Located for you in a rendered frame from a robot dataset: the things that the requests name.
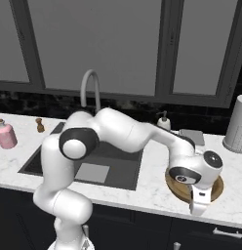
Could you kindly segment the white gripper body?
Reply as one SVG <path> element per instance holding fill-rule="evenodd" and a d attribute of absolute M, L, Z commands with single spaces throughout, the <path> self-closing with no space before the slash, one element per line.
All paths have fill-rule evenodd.
<path fill-rule="evenodd" d="M 190 214 L 193 216 L 202 216 L 208 206 L 209 203 L 198 203 L 191 201 L 189 204 Z"/>

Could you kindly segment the wooden bowl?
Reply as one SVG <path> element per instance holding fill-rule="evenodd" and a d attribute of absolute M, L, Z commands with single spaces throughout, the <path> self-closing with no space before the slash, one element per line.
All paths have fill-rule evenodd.
<path fill-rule="evenodd" d="M 168 167 L 165 180 L 170 191 L 188 204 L 208 206 L 222 193 L 222 168 L 205 167 L 202 171 Z"/>

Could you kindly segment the dark grey sink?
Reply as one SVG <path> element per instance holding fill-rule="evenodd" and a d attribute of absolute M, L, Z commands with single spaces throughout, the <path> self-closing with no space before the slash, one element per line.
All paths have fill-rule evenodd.
<path fill-rule="evenodd" d="M 124 152 L 101 142 L 89 156 L 74 162 L 75 182 L 135 190 L 141 167 L 142 151 Z"/>

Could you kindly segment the grey glass cupboard door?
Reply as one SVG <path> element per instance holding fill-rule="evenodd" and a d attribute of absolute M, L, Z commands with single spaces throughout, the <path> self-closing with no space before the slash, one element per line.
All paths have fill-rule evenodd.
<path fill-rule="evenodd" d="M 105 96 L 156 97 L 163 0 L 8 1 L 35 91 L 77 93 L 92 69 Z"/>
<path fill-rule="evenodd" d="M 230 106 L 242 64 L 242 0 L 164 0 L 162 102 Z"/>
<path fill-rule="evenodd" d="M 45 89 L 27 0 L 0 0 L 0 89 Z"/>

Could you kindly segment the dark drawer front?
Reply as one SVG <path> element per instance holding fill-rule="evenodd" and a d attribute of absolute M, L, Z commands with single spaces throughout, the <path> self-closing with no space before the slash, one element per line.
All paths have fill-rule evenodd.
<path fill-rule="evenodd" d="M 181 244 L 180 250 L 242 250 L 242 238 L 213 234 L 214 228 L 226 232 L 239 231 L 242 233 L 242 229 L 174 219 L 167 250 L 174 250 L 175 242 Z"/>

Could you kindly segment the grey flat sponge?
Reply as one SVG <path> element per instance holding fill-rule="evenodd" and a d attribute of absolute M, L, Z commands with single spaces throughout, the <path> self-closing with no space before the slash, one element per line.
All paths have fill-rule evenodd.
<path fill-rule="evenodd" d="M 192 139 L 197 146 L 204 146 L 204 136 L 202 131 L 198 130 L 188 130 L 188 129 L 180 129 L 179 134 L 181 136 L 187 137 L 189 139 Z"/>

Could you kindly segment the white paper towel roll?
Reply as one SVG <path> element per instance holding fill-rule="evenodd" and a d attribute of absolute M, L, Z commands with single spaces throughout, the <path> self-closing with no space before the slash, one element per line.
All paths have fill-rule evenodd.
<path fill-rule="evenodd" d="M 242 95 L 236 99 L 222 144 L 232 152 L 242 153 Z"/>

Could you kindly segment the white soap dispenser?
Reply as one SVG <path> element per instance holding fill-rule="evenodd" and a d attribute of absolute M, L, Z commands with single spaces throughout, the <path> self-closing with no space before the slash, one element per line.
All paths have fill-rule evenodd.
<path fill-rule="evenodd" d="M 157 121 L 157 125 L 166 130 L 171 130 L 171 121 L 167 118 L 166 110 L 160 113 L 160 118 Z"/>

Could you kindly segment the grey curved tap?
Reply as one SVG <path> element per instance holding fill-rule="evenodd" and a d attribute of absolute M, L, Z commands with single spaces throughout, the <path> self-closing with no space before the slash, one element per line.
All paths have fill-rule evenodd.
<path fill-rule="evenodd" d="M 80 89 L 80 103 L 83 107 L 87 106 L 86 89 L 90 78 L 93 78 L 95 87 L 96 112 L 99 112 L 101 110 L 100 82 L 97 73 L 93 69 L 89 69 L 83 76 Z"/>

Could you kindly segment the small brown pepper mill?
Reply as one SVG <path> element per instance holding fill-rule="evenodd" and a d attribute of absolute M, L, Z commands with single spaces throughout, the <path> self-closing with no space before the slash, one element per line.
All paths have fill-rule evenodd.
<path fill-rule="evenodd" d="M 35 119 L 37 123 L 37 131 L 39 133 L 43 133 L 45 131 L 44 125 L 42 124 L 42 118 L 36 118 Z"/>

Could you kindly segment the pink bottle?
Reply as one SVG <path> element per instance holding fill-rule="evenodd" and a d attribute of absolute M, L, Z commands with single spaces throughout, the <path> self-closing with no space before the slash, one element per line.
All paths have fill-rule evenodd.
<path fill-rule="evenodd" d="M 0 146 L 3 149 L 10 149 L 17 145 L 18 140 L 14 128 L 0 119 Z"/>

